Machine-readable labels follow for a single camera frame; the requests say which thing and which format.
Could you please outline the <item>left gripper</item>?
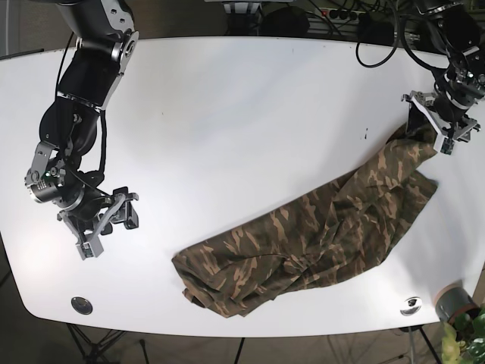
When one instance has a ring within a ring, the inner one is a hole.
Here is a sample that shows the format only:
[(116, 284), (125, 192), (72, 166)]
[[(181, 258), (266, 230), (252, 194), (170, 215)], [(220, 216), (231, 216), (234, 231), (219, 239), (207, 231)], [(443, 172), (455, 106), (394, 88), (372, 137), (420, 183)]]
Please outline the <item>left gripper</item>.
[(411, 91), (402, 96), (409, 104), (405, 134), (414, 136), (432, 127), (436, 133), (434, 150), (451, 155), (457, 142), (469, 142), (471, 131), (480, 130), (480, 124), (468, 116), (468, 110), (483, 98), (483, 76), (448, 80), (444, 90), (436, 86), (431, 93)]

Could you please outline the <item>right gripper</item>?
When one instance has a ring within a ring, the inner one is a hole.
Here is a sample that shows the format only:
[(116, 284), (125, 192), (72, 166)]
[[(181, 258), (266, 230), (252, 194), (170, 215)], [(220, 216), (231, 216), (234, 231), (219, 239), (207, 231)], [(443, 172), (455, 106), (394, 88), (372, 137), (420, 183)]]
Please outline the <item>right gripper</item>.
[(121, 187), (106, 195), (89, 187), (87, 177), (69, 174), (63, 163), (47, 166), (42, 174), (30, 169), (26, 187), (36, 202), (52, 202), (60, 209), (57, 219), (76, 238), (81, 259), (97, 258), (103, 253), (100, 237), (111, 234), (115, 224), (122, 224), (127, 230), (139, 227), (139, 216), (133, 207), (139, 199), (137, 193)]

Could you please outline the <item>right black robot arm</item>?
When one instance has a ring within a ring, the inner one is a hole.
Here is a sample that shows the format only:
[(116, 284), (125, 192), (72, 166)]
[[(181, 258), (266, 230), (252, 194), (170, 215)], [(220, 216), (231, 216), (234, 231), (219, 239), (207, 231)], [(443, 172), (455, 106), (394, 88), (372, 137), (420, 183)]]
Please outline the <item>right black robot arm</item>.
[(68, 67), (60, 67), (55, 98), (42, 116), (39, 143), (24, 178), (38, 203), (51, 202), (76, 238), (81, 259), (97, 258), (100, 238), (113, 226), (139, 226), (137, 193), (100, 189), (107, 158), (106, 108), (125, 74), (139, 34), (124, 1), (56, 1), (77, 45)]

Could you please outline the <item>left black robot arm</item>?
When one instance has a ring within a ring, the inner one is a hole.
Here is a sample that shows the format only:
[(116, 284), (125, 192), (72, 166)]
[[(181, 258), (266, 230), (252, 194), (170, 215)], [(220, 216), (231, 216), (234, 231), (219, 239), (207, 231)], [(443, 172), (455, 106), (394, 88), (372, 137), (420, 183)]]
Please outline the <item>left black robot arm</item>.
[[(402, 96), (409, 104), (407, 130), (429, 124), (436, 132), (434, 149), (452, 153), (457, 142), (467, 143), (480, 124), (468, 116), (468, 110), (484, 98), (484, 40), (482, 29), (460, 1), (414, 1), (410, 11), (400, 12), (399, 3), (388, 3), (392, 23), (372, 21), (365, 15), (357, 32), (358, 43), (378, 42), (396, 52), (403, 47), (420, 67), (431, 72), (433, 91), (411, 91)], [(405, 35), (410, 20), (425, 26), (425, 38), (448, 59), (446, 67), (437, 67), (420, 59)]]

